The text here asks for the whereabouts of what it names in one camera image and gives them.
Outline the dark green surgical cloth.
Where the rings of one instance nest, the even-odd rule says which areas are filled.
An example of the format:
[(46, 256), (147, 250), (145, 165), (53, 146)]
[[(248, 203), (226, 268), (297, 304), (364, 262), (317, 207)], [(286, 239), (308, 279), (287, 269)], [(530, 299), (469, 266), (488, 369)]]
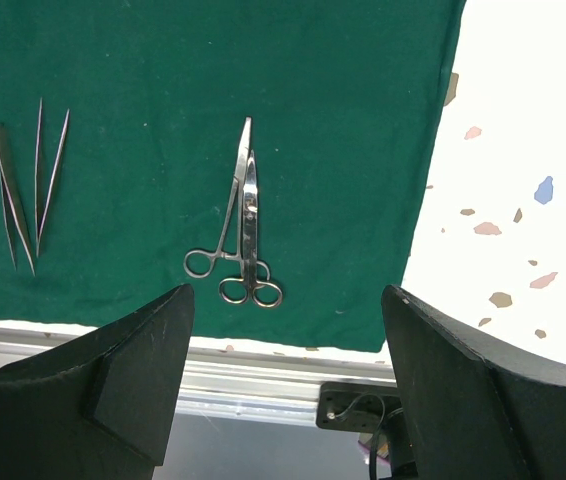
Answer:
[(101, 326), (213, 249), (244, 120), (275, 309), (195, 279), (194, 332), (375, 352), (426, 189), (460, 1), (0, 1), (0, 320)]

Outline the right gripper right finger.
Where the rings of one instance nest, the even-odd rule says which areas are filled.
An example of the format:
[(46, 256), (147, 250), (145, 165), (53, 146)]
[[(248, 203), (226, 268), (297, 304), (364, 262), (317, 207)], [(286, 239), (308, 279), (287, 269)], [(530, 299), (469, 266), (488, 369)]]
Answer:
[(398, 286), (381, 305), (420, 478), (566, 479), (565, 364)]

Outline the steel scissors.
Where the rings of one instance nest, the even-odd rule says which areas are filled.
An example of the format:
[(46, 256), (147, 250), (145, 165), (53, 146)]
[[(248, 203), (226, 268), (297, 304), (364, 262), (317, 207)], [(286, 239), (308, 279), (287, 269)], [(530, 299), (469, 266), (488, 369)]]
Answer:
[[(269, 266), (258, 255), (258, 215), (259, 190), (256, 159), (253, 150), (249, 151), (246, 163), (245, 181), (241, 200), (240, 229), (240, 275), (226, 277), (219, 283), (220, 297), (235, 305), (251, 300), (261, 308), (278, 307), (283, 301), (281, 287), (271, 280)], [(240, 286), (244, 292), (241, 298), (233, 298), (226, 292), (228, 286)]]

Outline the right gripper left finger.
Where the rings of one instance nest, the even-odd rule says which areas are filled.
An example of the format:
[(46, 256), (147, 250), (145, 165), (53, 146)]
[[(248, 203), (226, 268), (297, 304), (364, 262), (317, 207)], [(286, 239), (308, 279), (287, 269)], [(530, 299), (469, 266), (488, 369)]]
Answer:
[(150, 479), (194, 322), (191, 285), (0, 368), (0, 479)]

